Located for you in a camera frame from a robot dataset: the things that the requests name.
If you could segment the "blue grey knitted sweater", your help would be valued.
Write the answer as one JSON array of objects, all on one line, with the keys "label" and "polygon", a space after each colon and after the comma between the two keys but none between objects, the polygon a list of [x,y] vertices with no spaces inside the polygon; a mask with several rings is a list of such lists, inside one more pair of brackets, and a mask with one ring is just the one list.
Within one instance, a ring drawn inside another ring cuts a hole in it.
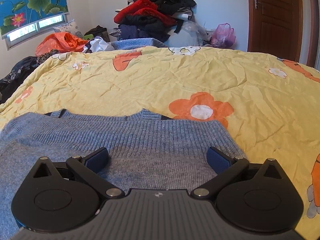
[{"label": "blue grey knitted sweater", "polygon": [[65,161],[104,147],[110,160],[100,176],[124,191],[192,190],[216,175],[206,160],[212,146],[232,158],[244,155],[218,121],[174,120],[145,109],[120,117],[63,109],[14,118],[1,130],[1,239],[17,231],[11,201],[39,157]]}]

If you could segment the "dark clothes at bedside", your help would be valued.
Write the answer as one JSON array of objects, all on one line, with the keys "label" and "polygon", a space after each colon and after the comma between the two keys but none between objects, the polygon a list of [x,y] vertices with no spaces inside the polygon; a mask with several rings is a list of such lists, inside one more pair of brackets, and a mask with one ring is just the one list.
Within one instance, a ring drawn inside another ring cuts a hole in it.
[{"label": "dark clothes at bedside", "polygon": [[1,104],[5,103],[24,80],[49,57],[58,54],[56,49],[39,57],[28,56],[14,65],[11,72],[1,79]]}]

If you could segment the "pile of dark and red clothes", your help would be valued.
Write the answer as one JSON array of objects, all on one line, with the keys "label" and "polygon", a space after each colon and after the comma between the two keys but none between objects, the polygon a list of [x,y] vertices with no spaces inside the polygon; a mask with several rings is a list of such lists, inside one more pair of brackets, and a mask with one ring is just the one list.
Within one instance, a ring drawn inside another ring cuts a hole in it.
[{"label": "pile of dark and red clothes", "polygon": [[116,11],[118,25],[111,35],[119,40],[154,38],[166,42],[169,29],[179,33],[185,21],[193,19],[194,0],[127,0],[127,6]]}]

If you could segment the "yellow floral bed quilt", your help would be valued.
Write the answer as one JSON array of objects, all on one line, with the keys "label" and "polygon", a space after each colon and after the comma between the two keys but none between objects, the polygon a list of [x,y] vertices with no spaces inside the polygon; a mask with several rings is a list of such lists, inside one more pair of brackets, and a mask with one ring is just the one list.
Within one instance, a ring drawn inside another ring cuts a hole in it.
[{"label": "yellow floral bed quilt", "polygon": [[297,231],[319,237],[319,71],[263,53],[214,48],[63,53],[1,105],[1,125],[28,112],[122,116],[142,109],[217,120],[252,162],[275,158],[304,202]]}]

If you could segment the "white crumpled plastic bag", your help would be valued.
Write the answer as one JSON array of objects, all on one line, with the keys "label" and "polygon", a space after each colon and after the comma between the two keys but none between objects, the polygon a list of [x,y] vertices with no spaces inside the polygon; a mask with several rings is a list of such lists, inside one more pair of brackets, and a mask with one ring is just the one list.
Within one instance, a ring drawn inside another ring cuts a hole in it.
[{"label": "white crumpled plastic bag", "polygon": [[106,42],[102,37],[97,36],[89,40],[84,48],[83,53],[96,53],[100,51],[113,51],[115,48],[110,42]]}]

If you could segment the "orange plastic bag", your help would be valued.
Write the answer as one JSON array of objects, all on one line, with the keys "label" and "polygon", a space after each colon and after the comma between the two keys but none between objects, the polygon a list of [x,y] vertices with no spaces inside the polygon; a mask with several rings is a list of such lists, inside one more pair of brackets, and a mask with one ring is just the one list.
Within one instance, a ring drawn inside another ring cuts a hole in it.
[{"label": "orange plastic bag", "polygon": [[35,49],[35,56],[39,57],[52,50],[59,53],[82,52],[87,40],[83,40],[68,32],[53,33],[48,35]]}]

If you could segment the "light blue folded towel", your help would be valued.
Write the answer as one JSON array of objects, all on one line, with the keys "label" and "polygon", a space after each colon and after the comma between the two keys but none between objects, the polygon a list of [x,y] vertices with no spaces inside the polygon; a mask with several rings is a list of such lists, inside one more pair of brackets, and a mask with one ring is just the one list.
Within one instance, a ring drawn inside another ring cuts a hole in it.
[{"label": "light blue folded towel", "polygon": [[155,38],[134,38],[134,39],[127,39],[127,40],[120,40],[120,41],[113,41],[110,42],[110,45],[115,50],[133,50],[142,47],[157,47],[157,48],[167,48],[167,46],[155,39]]}]

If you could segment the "purple plastic bag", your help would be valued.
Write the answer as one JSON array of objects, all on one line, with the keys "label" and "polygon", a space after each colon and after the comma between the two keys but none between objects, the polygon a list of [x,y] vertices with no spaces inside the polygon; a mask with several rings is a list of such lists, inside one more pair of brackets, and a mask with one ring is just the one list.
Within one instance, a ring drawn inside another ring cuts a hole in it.
[{"label": "purple plastic bag", "polygon": [[229,49],[236,41],[234,29],[229,23],[220,24],[212,34],[210,43],[214,48]]}]

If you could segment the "clear plastic bag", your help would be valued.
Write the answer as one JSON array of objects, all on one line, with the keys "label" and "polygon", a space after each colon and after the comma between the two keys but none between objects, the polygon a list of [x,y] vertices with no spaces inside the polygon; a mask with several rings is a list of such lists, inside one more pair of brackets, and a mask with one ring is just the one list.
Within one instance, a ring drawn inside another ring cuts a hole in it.
[{"label": "clear plastic bag", "polygon": [[168,31],[170,37],[164,44],[168,47],[201,47],[208,41],[208,34],[205,29],[192,21],[184,21],[179,33],[175,33],[176,26]]}]

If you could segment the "black bag with green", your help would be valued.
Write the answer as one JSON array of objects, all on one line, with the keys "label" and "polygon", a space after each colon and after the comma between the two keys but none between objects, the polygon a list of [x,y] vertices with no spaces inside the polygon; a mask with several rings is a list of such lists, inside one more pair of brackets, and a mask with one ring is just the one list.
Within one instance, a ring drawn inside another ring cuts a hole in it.
[{"label": "black bag with green", "polygon": [[87,35],[93,35],[93,37],[99,36],[104,41],[110,42],[107,28],[101,27],[100,25],[97,25],[95,28],[89,30],[84,34],[84,36],[87,36]]}]

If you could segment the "floral pillow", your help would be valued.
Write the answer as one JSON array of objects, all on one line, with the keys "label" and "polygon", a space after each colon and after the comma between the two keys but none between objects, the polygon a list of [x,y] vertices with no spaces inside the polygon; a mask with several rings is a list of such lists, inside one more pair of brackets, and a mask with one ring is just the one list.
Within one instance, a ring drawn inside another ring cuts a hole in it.
[{"label": "floral pillow", "polygon": [[74,36],[77,36],[78,38],[81,38],[81,39],[84,38],[75,20],[72,20],[58,27],[54,27],[53,29],[55,33],[67,32]]}]

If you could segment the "brown wooden door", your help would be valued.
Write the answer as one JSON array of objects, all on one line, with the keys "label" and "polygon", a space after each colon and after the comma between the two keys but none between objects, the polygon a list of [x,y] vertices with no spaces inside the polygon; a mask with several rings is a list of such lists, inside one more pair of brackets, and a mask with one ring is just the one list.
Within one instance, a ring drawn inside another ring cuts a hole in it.
[{"label": "brown wooden door", "polygon": [[248,0],[248,51],[298,61],[302,45],[302,0]]}]

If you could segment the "lotus pattern window blind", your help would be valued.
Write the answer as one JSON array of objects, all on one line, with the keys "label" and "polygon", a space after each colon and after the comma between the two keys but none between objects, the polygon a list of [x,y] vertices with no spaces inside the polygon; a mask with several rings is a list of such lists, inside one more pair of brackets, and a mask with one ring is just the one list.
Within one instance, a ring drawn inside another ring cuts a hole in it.
[{"label": "lotus pattern window blind", "polygon": [[1,35],[67,13],[67,0],[1,0]]}]

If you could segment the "window with white frame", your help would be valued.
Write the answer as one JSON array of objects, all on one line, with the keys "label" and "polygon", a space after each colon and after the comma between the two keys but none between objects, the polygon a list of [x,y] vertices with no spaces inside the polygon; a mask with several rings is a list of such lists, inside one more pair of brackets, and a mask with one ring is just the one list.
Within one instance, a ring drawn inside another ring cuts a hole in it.
[{"label": "window with white frame", "polygon": [[49,17],[44,20],[16,29],[3,37],[7,46],[7,50],[12,49],[31,38],[47,33],[49,31],[53,31],[54,27],[60,26],[65,23],[67,23],[67,15],[62,14]]}]

